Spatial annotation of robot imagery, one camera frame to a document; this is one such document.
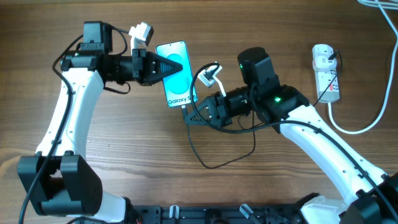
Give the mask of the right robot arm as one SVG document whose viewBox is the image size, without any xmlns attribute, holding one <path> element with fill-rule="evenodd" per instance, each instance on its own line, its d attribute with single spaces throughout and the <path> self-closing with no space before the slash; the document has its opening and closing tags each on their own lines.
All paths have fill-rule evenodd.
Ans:
<svg viewBox="0 0 398 224">
<path fill-rule="evenodd" d="M 298 214 L 304 223 L 396 223 L 397 176 L 360 156 L 301 92 L 281 85 L 262 47 L 241 52 L 238 62 L 244 86 L 206 97 L 192 112 L 184 112 L 185 123 L 227 133 L 233 117 L 255 112 L 261 128 L 272 127 L 298 145 L 341 195 L 340 200 L 320 194 L 303 198 Z"/>
</svg>

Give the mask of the light blue smartphone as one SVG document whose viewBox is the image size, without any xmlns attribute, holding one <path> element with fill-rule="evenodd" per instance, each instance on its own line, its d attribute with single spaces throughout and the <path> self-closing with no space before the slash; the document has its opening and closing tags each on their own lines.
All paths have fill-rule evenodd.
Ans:
<svg viewBox="0 0 398 224">
<path fill-rule="evenodd" d="M 180 40 L 158 45 L 156 53 L 181 64 L 183 68 L 182 71 L 163 79 L 167 106 L 173 108 L 190 104 L 192 99 L 197 102 L 198 97 L 195 88 L 193 88 L 193 96 L 190 96 L 190 85 L 193 75 L 186 43 Z"/>
</svg>

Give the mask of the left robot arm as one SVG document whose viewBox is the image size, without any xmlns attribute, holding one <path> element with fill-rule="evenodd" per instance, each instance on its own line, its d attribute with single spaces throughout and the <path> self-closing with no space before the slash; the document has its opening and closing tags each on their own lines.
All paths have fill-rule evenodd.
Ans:
<svg viewBox="0 0 398 224">
<path fill-rule="evenodd" d="M 107 82 L 151 86 L 181 71 L 181 64 L 147 50 L 153 27 L 142 22 L 121 30 L 125 53 L 113 53 L 115 27 L 86 21 L 79 35 L 54 61 L 61 79 L 60 94 L 49 128 L 33 156 L 17 165 L 25 188 L 19 221 L 28 206 L 40 216 L 70 217 L 74 222 L 142 223 L 127 197 L 103 190 L 96 172 L 86 161 L 86 142 L 96 103 Z"/>
</svg>

